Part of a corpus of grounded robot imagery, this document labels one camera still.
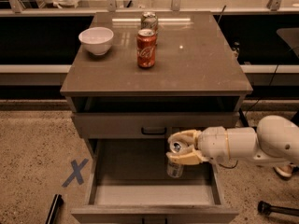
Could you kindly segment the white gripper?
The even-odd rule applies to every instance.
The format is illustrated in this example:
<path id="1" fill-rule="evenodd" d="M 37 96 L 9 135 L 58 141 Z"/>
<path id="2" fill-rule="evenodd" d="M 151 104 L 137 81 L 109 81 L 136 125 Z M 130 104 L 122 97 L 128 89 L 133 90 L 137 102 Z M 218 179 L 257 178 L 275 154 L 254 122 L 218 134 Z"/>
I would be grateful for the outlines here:
<path id="1" fill-rule="evenodd" d="M 227 132 L 223 127 L 209 127 L 202 132 L 186 130 L 171 134 L 168 144 L 172 145 L 177 142 L 187 146 L 197 145 L 199 149 L 192 148 L 187 153 L 173 155 L 174 162 L 178 164 L 198 165 L 206 161 L 217 163 L 228 157 Z"/>

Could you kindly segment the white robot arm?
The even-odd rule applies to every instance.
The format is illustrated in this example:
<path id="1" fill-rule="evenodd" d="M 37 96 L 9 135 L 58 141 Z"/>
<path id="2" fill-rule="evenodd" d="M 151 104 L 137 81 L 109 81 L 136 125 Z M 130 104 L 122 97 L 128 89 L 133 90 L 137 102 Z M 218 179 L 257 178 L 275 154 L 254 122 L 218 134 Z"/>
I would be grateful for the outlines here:
<path id="1" fill-rule="evenodd" d="M 166 157 L 175 164 L 246 160 L 280 166 L 299 164 L 299 127 L 280 116 L 262 118 L 256 129 L 208 127 L 187 130 L 168 138 Z"/>

